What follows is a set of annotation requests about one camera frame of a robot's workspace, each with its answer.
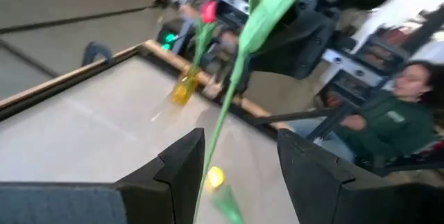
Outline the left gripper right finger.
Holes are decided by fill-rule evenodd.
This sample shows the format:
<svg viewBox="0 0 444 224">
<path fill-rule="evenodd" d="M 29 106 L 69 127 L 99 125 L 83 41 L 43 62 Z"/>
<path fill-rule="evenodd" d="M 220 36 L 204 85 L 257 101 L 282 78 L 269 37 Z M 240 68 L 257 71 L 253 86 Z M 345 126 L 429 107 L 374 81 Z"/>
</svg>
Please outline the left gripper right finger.
<svg viewBox="0 0 444 224">
<path fill-rule="evenodd" d="M 395 184 L 290 130 L 277 144 L 300 224 L 444 224 L 444 187 Z"/>
</svg>

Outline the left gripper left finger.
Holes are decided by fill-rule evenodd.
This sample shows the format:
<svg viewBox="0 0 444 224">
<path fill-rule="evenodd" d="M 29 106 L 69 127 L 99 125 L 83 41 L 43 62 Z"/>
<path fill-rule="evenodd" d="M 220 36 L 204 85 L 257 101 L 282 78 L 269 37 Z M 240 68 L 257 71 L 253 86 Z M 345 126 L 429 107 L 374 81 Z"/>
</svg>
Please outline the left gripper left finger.
<svg viewBox="0 0 444 224">
<path fill-rule="evenodd" d="M 194 128 L 113 183 L 0 182 L 0 224 L 192 224 L 204 156 Z"/>
</svg>

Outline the yellow tulip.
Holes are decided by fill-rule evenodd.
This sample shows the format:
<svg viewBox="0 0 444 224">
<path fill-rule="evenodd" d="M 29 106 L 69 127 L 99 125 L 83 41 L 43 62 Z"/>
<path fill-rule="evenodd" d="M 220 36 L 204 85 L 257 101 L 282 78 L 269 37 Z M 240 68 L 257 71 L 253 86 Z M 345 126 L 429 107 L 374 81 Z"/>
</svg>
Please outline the yellow tulip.
<svg viewBox="0 0 444 224">
<path fill-rule="evenodd" d="M 211 191 L 212 204 L 228 219 L 229 223 L 245 224 L 234 191 L 229 184 L 225 183 L 225 173 L 220 167 L 213 166 L 209 170 L 206 184 Z"/>
</svg>

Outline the peach tulip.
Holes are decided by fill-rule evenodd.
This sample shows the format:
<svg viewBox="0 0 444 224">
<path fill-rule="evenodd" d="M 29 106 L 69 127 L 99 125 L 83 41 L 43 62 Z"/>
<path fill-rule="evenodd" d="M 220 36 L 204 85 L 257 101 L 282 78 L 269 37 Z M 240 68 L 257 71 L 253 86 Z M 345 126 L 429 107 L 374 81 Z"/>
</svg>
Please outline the peach tulip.
<svg viewBox="0 0 444 224">
<path fill-rule="evenodd" d="M 265 43 L 275 25 L 281 20 L 285 12 L 294 4 L 294 2 L 296 2 L 296 0 L 248 0 L 249 16 L 239 37 L 239 49 L 237 52 L 237 58 L 234 62 L 232 75 L 230 77 L 230 84 L 225 94 L 215 129 L 212 134 L 210 150 L 205 156 L 203 176 L 200 183 L 192 224 L 196 224 L 197 221 L 200 199 L 203 193 L 207 172 L 209 171 L 212 156 L 214 154 L 219 135 L 233 100 L 237 85 L 239 84 L 241 75 L 244 72 L 246 59 L 249 54 L 257 51 L 263 45 L 263 43 Z"/>
</svg>

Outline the red tulip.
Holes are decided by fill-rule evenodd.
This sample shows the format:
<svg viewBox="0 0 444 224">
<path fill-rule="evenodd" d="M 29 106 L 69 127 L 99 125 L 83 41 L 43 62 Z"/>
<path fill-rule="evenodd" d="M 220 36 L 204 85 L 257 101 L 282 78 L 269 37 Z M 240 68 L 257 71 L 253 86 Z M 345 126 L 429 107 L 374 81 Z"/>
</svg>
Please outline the red tulip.
<svg viewBox="0 0 444 224">
<path fill-rule="evenodd" d="M 214 29 L 216 28 L 216 7 L 215 0 L 207 0 L 202 5 L 200 19 L 196 23 L 195 53 L 191 66 L 191 72 L 196 74 L 200 59 L 202 58 L 208 44 L 212 39 Z"/>
</svg>

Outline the yellow glass vase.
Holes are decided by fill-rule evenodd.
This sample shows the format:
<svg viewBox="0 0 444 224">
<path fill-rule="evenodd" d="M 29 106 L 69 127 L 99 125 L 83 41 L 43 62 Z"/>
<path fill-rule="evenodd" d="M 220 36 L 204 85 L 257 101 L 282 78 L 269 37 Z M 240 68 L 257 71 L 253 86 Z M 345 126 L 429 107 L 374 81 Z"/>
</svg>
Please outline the yellow glass vase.
<svg viewBox="0 0 444 224">
<path fill-rule="evenodd" d="M 185 105 L 188 102 L 198 87 L 198 72 L 199 69 L 191 68 L 180 75 L 171 94 L 171 100 L 174 103 Z"/>
</svg>

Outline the glossy white table sheet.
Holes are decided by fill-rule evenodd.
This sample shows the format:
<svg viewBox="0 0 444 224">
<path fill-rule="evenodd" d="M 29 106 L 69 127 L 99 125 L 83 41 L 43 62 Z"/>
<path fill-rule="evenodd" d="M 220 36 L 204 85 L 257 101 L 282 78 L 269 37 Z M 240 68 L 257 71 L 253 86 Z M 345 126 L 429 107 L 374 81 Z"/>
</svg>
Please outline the glossy white table sheet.
<svg viewBox="0 0 444 224">
<path fill-rule="evenodd" d="M 220 108 L 134 57 L 0 122 L 0 181 L 115 182 L 192 129 L 210 137 Z M 245 224 L 299 224 L 275 142 L 229 114 L 206 156 L 225 173 Z"/>
</svg>

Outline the person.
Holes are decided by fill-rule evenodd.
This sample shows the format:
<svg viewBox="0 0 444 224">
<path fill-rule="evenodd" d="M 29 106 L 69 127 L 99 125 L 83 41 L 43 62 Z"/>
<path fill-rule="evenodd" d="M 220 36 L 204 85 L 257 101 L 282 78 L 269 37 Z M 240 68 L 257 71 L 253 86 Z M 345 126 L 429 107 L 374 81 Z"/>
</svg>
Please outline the person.
<svg viewBox="0 0 444 224">
<path fill-rule="evenodd" d="M 315 143 L 349 162 L 412 155 L 435 140 L 434 113 L 443 111 L 444 64 L 417 60 Z"/>
</svg>

